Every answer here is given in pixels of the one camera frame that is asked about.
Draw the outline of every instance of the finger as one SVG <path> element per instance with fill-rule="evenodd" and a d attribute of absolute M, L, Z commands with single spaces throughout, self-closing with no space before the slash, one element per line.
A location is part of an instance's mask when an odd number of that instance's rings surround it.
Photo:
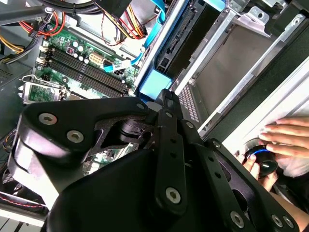
<path fill-rule="evenodd" d="M 280 144 L 289 144 L 309 148 L 309 137 L 301 137 L 279 133 L 261 133 L 260 139 L 269 142 L 277 142 Z"/>
<path fill-rule="evenodd" d="M 259 174 L 260 174 L 260 165 L 258 165 L 257 163 L 254 163 L 250 173 L 251 175 L 253 175 L 255 179 L 258 179 Z"/>
<path fill-rule="evenodd" d="M 267 175 L 264 179 L 263 179 L 263 187 L 269 192 L 271 190 L 271 188 L 273 187 L 273 185 L 276 183 L 278 179 L 278 175 L 276 172 L 273 172 L 269 175 Z"/>
<path fill-rule="evenodd" d="M 248 172 L 251 171 L 252 167 L 253 167 L 253 164 L 254 162 L 256 161 L 256 156 L 255 155 L 250 155 L 250 157 L 248 158 L 247 162 L 244 163 L 244 167 L 245 169 L 248 170 Z"/>
<path fill-rule="evenodd" d="M 237 156 L 237 160 L 240 162 L 240 163 L 243 163 L 243 161 L 245 160 L 245 156 L 243 154 L 240 154 L 239 156 Z"/>
<path fill-rule="evenodd" d="M 279 124 L 279 125 L 266 125 L 265 130 L 275 133 L 309 137 L 309 127 Z"/>
<path fill-rule="evenodd" d="M 309 117 L 291 117 L 281 118 L 276 121 L 277 124 L 289 124 L 302 127 L 309 127 Z"/>
<path fill-rule="evenodd" d="M 294 156 L 301 158 L 309 158 L 309 150 L 299 146 L 287 146 L 278 144 L 267 144 L 266 149 L 268 151 L 278 153 L 285 156 Z"/>

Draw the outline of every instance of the ventilation grille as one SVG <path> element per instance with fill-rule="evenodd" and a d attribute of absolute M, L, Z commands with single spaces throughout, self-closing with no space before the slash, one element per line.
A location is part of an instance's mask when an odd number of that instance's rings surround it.
<path fill-rule="evenodd" d="M 191 90 L 188 85 L 186 85 L 179 94 L 179 102 L 181 105 L 184 105 L 185 109 L 189 111 L 191 119 L 194 120 L 195 122 L 199 122 L 197 117 L 197 111 L 195 109 L 194 102 L 192 99 Z"/>
<path fill-rule="evenodd" d="M 4 77 L 4 78 L 10 78 L 11 76 L 13 76 L 13 74 L 3 70 L 3 69 L 0 69 L 0 77 Z"/>

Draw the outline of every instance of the yellow wire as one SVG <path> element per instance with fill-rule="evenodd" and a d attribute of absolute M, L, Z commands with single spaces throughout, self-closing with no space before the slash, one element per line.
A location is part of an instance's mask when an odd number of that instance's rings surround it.
<path fill-rule="evenodd" d="M 140 27 L 136 21 L 136 18 L 135 18 L 135 14 L 134 14 L 134 11 L 133 11 L 133 8 L 131 6 L 131 4 L 129 5 L 129 16 L 131 17 L 132 19 L 132 22 L 133 22 L 133 25 L 135 27 L 135 31 L 137 32 L 137 34 L 139 34 L 141 37 L 143 37 L 143 33 L 142 31 L 140 30 Z"/>
<path fill-rule="evenodd" d="M 113 19 L 113 17 L 112 17 L 110 14 L 108 14 L 107 12 L 105 12 L 105 15 L 108 17 L 108 19 L 109 19 L 110 21 L 112 21 L 112 22 L 115 23 L 116 25 L 119 25 L 118 22 L 115 21 L 115 20 Z M 125 30 L 123 30 L 123 29 L 122 29 L 121 27 L 119 27 L 119 26 L 117 26 L 117 27 L 118 27 L 118 29 L 119 29 L 125 36 L 131 38 L 131 36 L 129 36 L 129 34 L 128 34 Z"/>
<path fill-rule="evenodd" d="M 117 21 L 115 21 L 115 20 L 113 19 L 113 17 L 112 17 L 109 13 L 107 13 L 107 12 L 106 12 L 102 7 L 100 7 L 98 4 L 96 4 L 96 5 L 105 13 L 105 15 L 108 17 L 108 19 L 109 19 L 110 21 L 112 21 L 112 22 L 118 27 L 118 29 L 119 29 L 125 36 L 131 38 L 131 36 L 130 36 L 125 30 L 123 30 L 123 29 L 121 28 L 121 26 L 119 25 L 119 23 L 118 23 Z"/>
<path fill-rule="evenodd" d="M 12 43 L 10 43 L 10 42 L 8 42 L 3 36 L 1 36 L 2 37 L 2 39 L 6 42 L 6 43 L 8 43 L 8 44 L 10 44 L 12 47 L 14 47 L 14 48 L 16 48 L 16 49 L 19 49 L 19 50 L 22 50 L 22 51 L 24 51 L 24 49 L 23 48 L 21 48 L 21 47 L 18 47 L 18 46 L 16 46 L 16 45 L 14 45 L 14 44 L 12 44 Z"/>
<path fill-rule="evenodd" d="M 8 42 L 3 36 L 0 35 L 0 40 L 8 47 L 10 48 L 12 51 L 17 52 L 18 54 L 23 52 L 24 49 L 18 46 L 15 46 L 14 44 L 11 44 L 10 42 Z"/>

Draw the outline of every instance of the red wire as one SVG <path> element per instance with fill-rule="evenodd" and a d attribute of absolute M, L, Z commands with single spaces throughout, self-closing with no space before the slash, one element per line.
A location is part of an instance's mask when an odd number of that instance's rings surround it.
<path fill-rule="evenodd" d="M 133 31 L 129 28 L 129 26 L 122 20 L 122 19 L 119 19 L 119 21 L 131 32 L 131 34 L 133 35 L 133 37 L 137 40 L 140 40 L 141 37 L 137 37 Z"/>
<path fill-rule="evenodd" d="M 16 205 L 20 205 L 20 206 L 24 206 L 24 207 L 29 207 L 29 208 L 42 208 L 42 205 L 30 205 L 30 204 L 22 204 L 22 203 L 18 203 L 18 202 L 13 202 L 9 199 L 6 199 L 4 197 L 0 197 L 1 200 L 4 200 L 6 202 L 12 203 L 12 204 L 16 204 Z"/>
<path fill-rule="evenodd" d="M 125 13 L 126 13 L 127 21 L 129 22 L 129 24 L 131 25 L 131 27 L 134 28 L 134 26 L 133 26 L 133 24 L 132 24 L 132 22 L 131 22 L 131 18 L 130 18 L 130 16 L 129 16 L 129 14 L 127 13 L 127 11 L 125 11 Z"/>
<path fill-rule="evenodd" d="M 61 24 L 61 27 L 59 28 L 59 30 L 58 30 L 57 32 L 55 32 L 55 33 L 50 33 L 50 32 L 55 31 L 55 30 L 57 29 L 58 25 L 59 25 L 58 16 L 55 16 L 55 18 L 56 18 L 56 25 L 55 25 L 54 29 L 52 29 L 52 30 L 49 31 L 48 33 L 44 33 L 44 32 L 42 32 L 42 31 L 39 31 L 39 32 L 37 33 L 37 35 L 38 35 L 38 36 L 39 36 L 39 35 L 54 36 L 54 35 L 59 34 L 59 33 L 62 31 L 62 29 L 64 28 L 64 25 L 65 25 L 65 14 L 64 14 L 64 12 L 62 12 L 62 24 Z M 29 24 L 25 23 L 25 22 L 20 22 L 19 24 L 20 24 L 21 26 L 23 25 L 29 32 L 30 32 L 31 30 L 33 30 L 33 27 L 30 26 Z"/>
<path fill-rule="evenodd" d="M 154 20 L 156 18 L 156 15 L 154 17 L 152 17 L 151 19 L 149 19 L 148 21 L 146 21 L 145 23 L 143 23 L 142 25 L 146 25 L 147 23 L 149 23 L 150 21 Z"/>

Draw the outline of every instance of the metal bolt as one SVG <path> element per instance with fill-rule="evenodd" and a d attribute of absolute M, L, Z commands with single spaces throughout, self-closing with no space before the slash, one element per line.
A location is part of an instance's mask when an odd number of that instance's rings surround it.
<path fill-rule="evenodd" d="M 45 125 L 54 125 L 57 122 L 55 115 L 50 113 L 43 113 L 39 115 L 39 121 Z"/>
<path fill-rule="evenodd" d="M 190 128 L 194 128 L 194 126 L 192 125 L 191 122 L 187 122 L 187 126 L 190 127 Z"/>
<path fill-rule="evenodd" d="M 286 222 L 286 224 L 288 224 L 289 227 L 294 228 L 294 224 L 287 216 L 283 216 L 283 219 Z"/>
<path fill-rule="evenodd" d="M 281 222 L 281 220 L 276 216 L 276 215 L 271 215 L 272 220 L 274 221 L 274 223 L 279 226 L 279 227 L 283 227 L 283 224 Z"/>
<path fill-rule="evenodd" d="M 173 117 L 173 115 L 171 115 L 169 112 L 166 112 L 165 114 L 169 117 Z"/>
<path fill-rule="evenodd" d="M 172 187 L 168 187 L 165 190 L 165 194 L 166 194 L 166 197 L 174 204 L 178 204 L 181 200 L 179 192 Z"/>
<path fill-rule="evenodd" d="M 48 29 L 48 30 L 52 30 L 52 29 L 53 29 L 53 26 L 52 26 L 52 25 L 50 25 L 50 24 L 47 24 L 47 25 L 46 25 L 46 29 Z"/>
<path fill-rule="evenodd" d="M 245 223 L 243 222 L 242 217 L 235 211 L 232 211 L 230 213 L 232 221 L 237 225 L 239 228 L 243 228 L 245 226 Z"/>
<path fill-rule="evenodd" d="M 213 141 L 212 143 L 215 145 L 216 148 L 220 148 L 221 147 L 220 144 L 217 141 Z"/>
<path fill-rule="evenodd" d="M 67 133 L 67 138 L 68 140 L 70 140 L 71 142 L 73 143 L 80 143 L 84 140 L 84 136 L 82 133 L 80 133 L 79 131 L 77 130 L 71 130 Z"/>
<path fill-rule="evenodd" d="M 144 107 L 142 104 L 140 104 L 140 103 L 137 103 L 136 106 L 137 106 L 138 108 L 142 109 L 142 110 L 145 109 L 145 107 Z"/>

